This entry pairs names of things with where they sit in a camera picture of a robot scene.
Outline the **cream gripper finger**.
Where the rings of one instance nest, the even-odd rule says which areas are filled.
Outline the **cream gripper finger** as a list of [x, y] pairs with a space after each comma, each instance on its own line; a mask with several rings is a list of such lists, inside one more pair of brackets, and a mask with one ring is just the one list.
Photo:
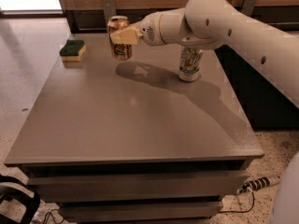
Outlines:
[[141, 31], [135, 26], [128, 26], [110, 34], [114, 44], [135, 45], [142, 37]]

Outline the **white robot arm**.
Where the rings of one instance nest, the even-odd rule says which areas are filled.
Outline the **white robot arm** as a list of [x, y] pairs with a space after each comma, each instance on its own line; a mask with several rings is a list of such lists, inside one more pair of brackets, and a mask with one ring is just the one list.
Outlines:
[[299, 107], [299, 38], [237, 11], [226, 0], [189, 0], [110, 35], [115, 44], [217, 49], [229, 46]]

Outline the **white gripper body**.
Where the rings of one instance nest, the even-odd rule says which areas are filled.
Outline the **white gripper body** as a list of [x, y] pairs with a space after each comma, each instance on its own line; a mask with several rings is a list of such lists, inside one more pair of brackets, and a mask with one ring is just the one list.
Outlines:
[[150, 46], [164, 45], [160, 33], [160, 19], [162, 15], [162, 12], [151, 13], [137, 24], [143, 41]]

